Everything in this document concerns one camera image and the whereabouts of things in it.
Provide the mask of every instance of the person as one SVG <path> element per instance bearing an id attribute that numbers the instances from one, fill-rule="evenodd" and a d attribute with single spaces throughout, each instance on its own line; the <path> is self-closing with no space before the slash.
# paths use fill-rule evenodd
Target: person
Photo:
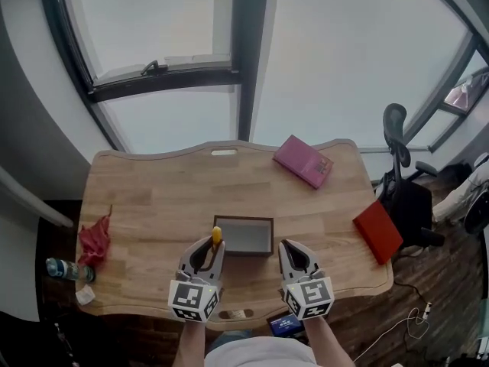
<path id="1" fill-rule="evenodd" d="M 475 161 L 477 168 L 462 185 L 433 207 L 434 223 L 444 220 L 455 222 L 464 217 L 474 200 L 489 187 L 489 162 L 485 155 L 479 157 L 481 161 Z"/>
<path id="2" fill-rule="evenodd" d="M 295 339 L 254 337 L 225 343 L 205 356 L 206 325 L 186 321 L 173 367 L 354 366 L 323 317 L 303 323 L 311 348 Z"/>

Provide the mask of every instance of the blue jeans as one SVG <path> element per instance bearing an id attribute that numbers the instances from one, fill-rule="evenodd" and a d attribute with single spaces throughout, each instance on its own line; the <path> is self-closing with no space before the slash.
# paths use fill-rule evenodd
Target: blue jeans
<path id="1" fill-rule="evenodd" d="M 224 344 L 230 343 L 231 341 L 249 338 L 251 338 L 251 330 L 231 330 L 229 332 L 222 332 L 221 335 L 219 335 L 219 337 L 211 344 L 209 352 L 223 346 Z"/>

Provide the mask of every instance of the window pane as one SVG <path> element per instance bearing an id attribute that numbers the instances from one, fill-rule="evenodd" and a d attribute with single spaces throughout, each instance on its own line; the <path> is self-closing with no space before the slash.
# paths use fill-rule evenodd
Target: window pane
<path id="1" fill-rule="evenodd" d="M 228 54 L 232 0 L 67 0 L 93 76 L 164 57 Z"/>
<path id="2" fill-rule="evenodd" d="M 470 63 L 461 75 L 461 81 L 445 98 L 449 105 L 468 111 L 489 83 L 487 64 L 482 56 L 475 51 Z"/>
<path id="3" fill-rule="evenodd" d="M 277 0 L 252 140 L 385 146 L 386 106 L 408 123 L 466 34 L 441 0 Z"/>
<path id="4" fill-rule="evenodd" d="M 411 140 L 410 145 L 432 145 L 442 133 L 453 124 L 458 116 L 452 113 L 436 110 L 425 126 Z"/>
<path id="5" fill-rule="evenodd" d="M 158 154 L 236 139 L 234 86 L 194 87 L 101 104 L 130 151 Z"/>

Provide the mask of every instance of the yellow object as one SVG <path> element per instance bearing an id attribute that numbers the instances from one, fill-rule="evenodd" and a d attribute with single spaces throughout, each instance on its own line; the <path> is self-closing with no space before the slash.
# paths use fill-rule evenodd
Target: yellow object
<path id="1" fill-rule="evenodd" d="M 220 227 L 214 227 L 212 229 L 212 244 L 216 246 L 218 243 L 221 242 L 222 239 L 222 230 Z"/>

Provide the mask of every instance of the white pants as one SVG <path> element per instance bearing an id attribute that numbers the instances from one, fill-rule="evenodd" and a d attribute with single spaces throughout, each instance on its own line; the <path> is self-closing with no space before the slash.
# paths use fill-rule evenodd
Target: white pants
<path id="1" fill-rule="evenodd" d="M 433 207 L 436 222 L 458 220 L 467 215 L 474 200 L 489 185 L 489 161 L 481 164 L 457 189 Z"/>

